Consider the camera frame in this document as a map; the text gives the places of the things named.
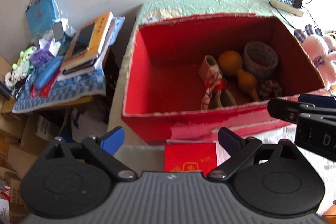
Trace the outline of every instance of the orange gourd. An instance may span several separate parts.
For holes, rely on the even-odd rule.
[[[223,52],[217,63],[225,77],[237,76],[239,89],[248,93],[253,101],[259,101],[257,80],[252,74],[243,70],[243,59],[238,52]]]

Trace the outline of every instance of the stuffed rabbit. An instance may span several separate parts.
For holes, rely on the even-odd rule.
[[[336,41],[330,36],[323,36],[320,29],[309,24],[305,27],[308,36],[300,29],[294,31],[295,37],[302,42],[303,49],[307,52],[315,67],[320,71],[325,88],[330,89],[336,84]]]

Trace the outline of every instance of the pine cone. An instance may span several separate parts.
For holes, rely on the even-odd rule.
[[[266,80],[260,85],[258,94],[261,101],[269,100],[270,98],[281,97],[282,88],[278,82],[274,80]]]

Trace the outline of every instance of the stack of books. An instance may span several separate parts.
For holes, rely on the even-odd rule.
[[[81,27],[64,56],[57,80],[66,80],[96,70],[108,51],[114,27],[111,12],[102,14]]]

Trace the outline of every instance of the gray ribbed surface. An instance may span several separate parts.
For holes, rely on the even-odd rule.
[[[99,208],[72,219],[29,215],[22,224],[319,224],[316,214],[275,219],[243,207],[225,184],[201,173],[145,172],[135,182],[119,183]]]

